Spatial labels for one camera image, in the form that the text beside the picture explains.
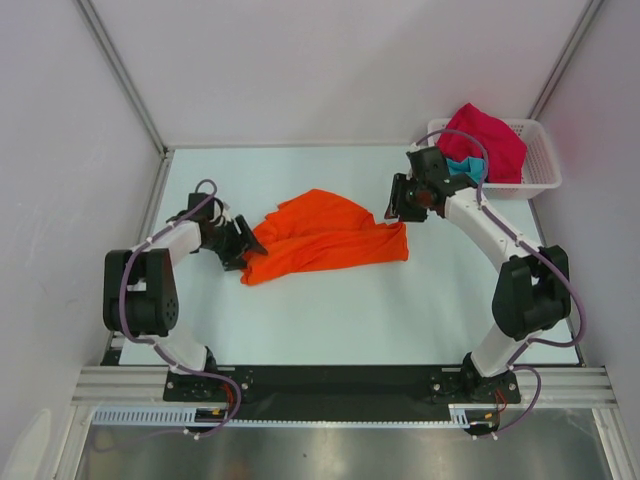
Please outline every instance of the white plastic basket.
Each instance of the white plastic basket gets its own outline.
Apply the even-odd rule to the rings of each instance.
[[[427,126],[429,132],[445,128],[450,118],[436,118]],[[485,183],[483,191],[488,198],[529,199],[539,193],[557,188],[562,183],[558,157],[544,127],[535,120],[502,119],[527,145],[527,156],[522,166],[522,183]],[[428,144],[435,145],[440,135],[434,135]]]

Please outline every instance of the red cloth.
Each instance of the red cloth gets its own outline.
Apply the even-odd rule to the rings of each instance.
[[[467,103],[456,112],[447,128],[468,133],[487,149],[491,183],[522,183],[522,165],[527,155],[527,146],[502,120]],[[445,157],[456,162],[467,157],[482,158],[480,148],[461,135],[443,133],[436,145]]]

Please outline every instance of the orange shirt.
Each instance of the orange shirt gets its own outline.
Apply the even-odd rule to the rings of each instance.
[[[376,224],[344,197],[310,190],[278,205],[254,229],[268,255],[246,255],[242,283],[257,285],[294,272],[336,270],[409,258],[406,226]]]

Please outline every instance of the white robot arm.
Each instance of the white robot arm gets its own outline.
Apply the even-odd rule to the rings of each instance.
[[[492,302],[496,323],[463,361],[466,388],[474,391],[503,375],[510,359],[527,340],[552,328],[570,313],[567,289],[522,244],[536,249],[568,278],[567,255],[558,246],[545,248],[527,239],[489,209],[484,197],[478,203],[475,182],[465,174],[450,176],[437,147],[407,155],[412,175],[394,176],[385,217],[423,222],[428,211],[435,211],[467,234],[499,272]],[[498,224],[506,227],[509,234]]]
[[[203,201],[206,206],[189,220],[176,224],[135,259],[125,296],[131,334],[143,335],[150,340],[149,348],[157,345],[179,365],[195,371],[205,370],[213,356],[194,339],[189,328],[177,323],[179,303],[173,269],[187,255],[200,249],[217,253],[225,270],[246,267],[243,255],[248,251],[267,253],[241,215],[232,219],[223,202],[217,198],[206,202],[207,197],[204,193],[191,193],[187,210]],[[111,331],[122,331],[120,289],[125,266],[137,249],[112,250],[105,257],[103,319]]]

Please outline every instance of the purple cable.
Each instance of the purple cable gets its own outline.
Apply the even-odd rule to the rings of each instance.
[[[442,133],[460,135],[462,137],[465,137],[467,140],[473,142],[476,146],[478,146],[480,148],[480,151],[482,152],[482,158],[484,159],[484,170],[482,172],[482,178],[478,182],[478,188],[476,189],[476,202],[478,203],[478,206],[480,207],[482,212],[494,224],[496,224],[498,226],[498,228],[500,228],[500,230],[502,230],[510,239],[512,239],[513,241],[517,242],[522,247],[523,250],[525,250],[527,253],[533,255],[538,261],[540,261],[543,265],[545,265],[560,280],[560,282],[562,282],[562,284],[565,286],[565,288],[568,290],[569,294],[573,298],[573,300],[574,300],[574,302],[576,304],[576,308],[578,309],[578,316],[580,318],[580,326],[578,328],[578,333],[576,334],[576,336],[575,336],[575,338],[573,340],[571,340],[569,342],[554,342],[552,340],[544,340],[544,339],[533,338],[531,340],[525,341],[520,346],[520,348],[518,348],[516,350],[516,352],[511,356],[511,358],[507,361],[507,367],[513,372],[517,372],[517,371],[521,371],[521,370],[528,370],[528,371],[532,372],[536,376],[538,384],[537,384],[537,387],[536,387],[536,392],[533,395],[533,398],[531,399],[531,403],[526,408],[526,410],[522,413],[522,415],[520,415],[517,419],[515,419],[509,425],[506,425],[506,426],[502,427],[499,430],[500,432],[504,432],[506,430],[511,429],[515,425],[519,424],[522,420],[524,420],[524,418],[535,407],[536,403],[538,402],[538,398],[540,398],[540,392],[542,391],[542,377],[540,377],[540,374],[538,373],[538,371],[535,368],[527,366],[527,365],[519,365],[517,367],[514,367],[513,363],[520,357],[520,355],[522,355],[524,353],[524,351],[532,343],[540,343],[540,344],[543,344],[543,345],[550,345],[552,347],[559,347],[559,348],[570,348],[570,347],[576,346],[584,338],[584,335],[586,333],[586,327],[587,327],[586,312],[585,312],[584,304],[582,303],[582,299],[578,295],[578,292],[575,290],[573,285],[571,285],[571,282],[569,282],[569,279],[553,263],[551,263],[546,257],[544,257],[538,250],[536,250],[535,248],[533,248],[531,245],[527,244],[526,242],[518,241],[518,234],[516,232],[514,232],[513,230],[511,230],[487,206],[482,205],[482,187],[484,185],[484,182],[485,182],[485,180],[487,178],[487,174],[489,172],[489,153],[487,152],[487,149],[484,148],[484,146],[476,138],[474,138],[473,136],[469,135],[468,133],[462,132],[460,130],[455,130],[455,129],[451,129],[451,128],[442,128],[440,130],[434,130],[433,132],[427,133],[424,137],[422,137],[420,140],[418,140],[416,142],[416,145],[421,145],[422,143],[427,141],[432,136],[439,135],[439,134],[442,134]]]
[[[190,369],[188,367],[185,367],[184,365],[178,364],[169,355],[167,355],[167,353],[164,350],[162,350],[162,348],[159,345],[157,345],[155,341],[153,341],[150,338],[135,338],[131,334],[131,330],[129,329],[129,324],[127,322],[127,312],[126,312],[126,308],[125,308],[125,297],[127,295],[127,284],[129,282],[129,276],[131,275],[131,270],[133,269],[133,265],[134,265],[136,259],[138,258],[138,256],[145,249],[150,247],[154,242],[158,241],[158,239],[160,239],[162,236],[164,236],[165,234],[167,234],[168,232],[173,230],[175,227],[180,225],[182,222],[184,222],[184,221],[188,220],[189,218],[191,218],[196,212],[198,212],[201,208],[203,208],[205,205],[207,205],[210,201],[212,201],[215,198],[216,193],[218,193],[218,186],[216,185],[216,183],[213,180],[210,180],[210,179],[201,180],[198,183],[198,185],[196,186],[196,192],[198,192],[200,187],[202,185],[204,185],[204,184],[209,184],[209,185],[211,185],[213,187],[213,192],[210,193],[209,195],[207,195],[207,198],[202,200],[198,205],[196,205],[194,208],[189,210],[184,215],[180,216],[174,222],[170,222],[166,227],[164,227],[158,233],[156,233],[156,234],[152,235],[151,237],[147,238],[144,242],[142,242],[142,244],[140,244],[138,246],[138,248],[136,248],[134,250],[134,252],[131,254],[131,257],[129,257],[129,260],[127,261],[127,264],[125,265],[124,273],[122,274],[122,281],[120,282],[120,291],[119,291],[119,296],[118,296],[118,313],[120,315],[120,325],[121,325],[121,328],[122,328],[122,333],[124,334],[125,337],[127,337],[127,339],[129,339],[130,342],[136,343],[136,344],[142,344],[142,345],[152,345],[154,351],[160,356],[160,358],[162,358],[162,360],[164,360],[171,367],[177,368],[177,369],[182,370],[183,372],[189,373],[191,375],[197,375],[197,376],[200,376],[200,377],[206,377],[206,378],[213,378],[215,380],[221,380],[221,381],[231,385],[233,387],[233,389],[235,390],[236,398],[235,398],[235,404],[234,404],[233,410],[229,413],[229,415],[227,415],[227,417],[225,419],[223,419],[214,428],[212,428],[208,432],[205,432],[203,434],[199,434],[198,438],[210,437],[211,435],[215,434],[218,430],[220,430],[221,427],[226,425],[228,422],[230,422],[235,417],[235,415],[238,413],[238,409],[240,408],[240,400],[241,400],[241,397],[242,397],[242,393],[241,393],[240,387],[238,386],[238,384],[232,378],[225,377],[224,375],[218,375],[218,374],[209,373],[209,372],[199,372],[197,370],[192,370],[192,369]],[[178,430],[178,429],[161,430],[159,432],[154,432],[153,434],[149,434],[149,435],[146,435],[144,437],[141,437],[140,439],[137,439],[136,441],[134,441],[133,444],[137,443],[138,441],[145,440],[147,438],[152,438],[152,437],[155,437],[155,436],[158,436],[158,435],[163,435],[165,433],[183,433],[183,432],[184,432],[184,430]],[[111,449],[113,450],[113,449],[116,449],[116,448],[119,448],[119,446],[116,445],[116,446],[112,447]]]

